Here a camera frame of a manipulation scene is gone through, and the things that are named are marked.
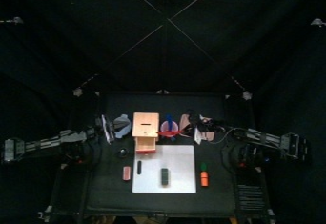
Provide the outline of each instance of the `wooden block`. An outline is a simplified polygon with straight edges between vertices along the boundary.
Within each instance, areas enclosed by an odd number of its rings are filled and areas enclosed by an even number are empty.
[[[159,124],[157,113],[135,112],[132,136],[156,138],[157,124]]]

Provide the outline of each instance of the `wire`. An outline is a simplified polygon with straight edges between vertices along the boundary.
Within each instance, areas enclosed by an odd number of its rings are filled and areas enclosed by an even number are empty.
[[[209,143],[209,144],[219,144],[219,143],[221,143],[223,140],[227,138],[228,134],[231,133],[231,131],[233,131],[233,130],[236,130],[236,129],[239,129],[239,128],[231,128],[231,129],[227,131],[225,135],[221,137],[221,139],[220,139],[217,142],[208,142],[208,143]]]

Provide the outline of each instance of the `dark background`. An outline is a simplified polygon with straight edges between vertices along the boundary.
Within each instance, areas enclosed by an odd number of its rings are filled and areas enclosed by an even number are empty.
[[[310,166],[278,162],[267,172],[279,222],[323,223],[326,27],[311,21],[326,20],[324,4],[0,0],[0,20],[24,21],[0,24],[1,142],[64,130],[78,87],[82,93],[248,91],[257,129],[296,132],[312,144]],[[14,178],[1,172],[1,217],[44,209],[52,169],[36,159],[17,166]],[[17,183],[30,181],[34,188],[21,189]]]

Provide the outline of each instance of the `pink object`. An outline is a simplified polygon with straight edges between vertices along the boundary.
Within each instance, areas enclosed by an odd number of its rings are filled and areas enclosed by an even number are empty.
[[[176,134],[179,134],[180,131],[177,130],[177,123],[172,121],[172,130],[168,131],[168,121],[164,121],[160,125],[160,135],[164,135],[165,137],[173,137]]]

